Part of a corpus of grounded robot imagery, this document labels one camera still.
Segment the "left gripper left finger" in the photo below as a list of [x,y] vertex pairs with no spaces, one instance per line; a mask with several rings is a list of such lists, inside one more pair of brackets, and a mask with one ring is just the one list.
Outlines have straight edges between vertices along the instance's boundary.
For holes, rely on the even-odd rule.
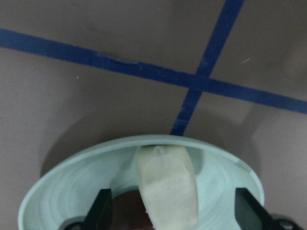
[[112,222],[111,189],[101,189],[84,219],[84,230],[109,230]]

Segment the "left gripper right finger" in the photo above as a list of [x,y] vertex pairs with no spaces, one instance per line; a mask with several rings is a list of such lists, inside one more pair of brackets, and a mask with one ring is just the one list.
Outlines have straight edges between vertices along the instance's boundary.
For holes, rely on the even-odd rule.
[[235,190],[235,219],[241,230],[274,230],[274,220],[247,188]]

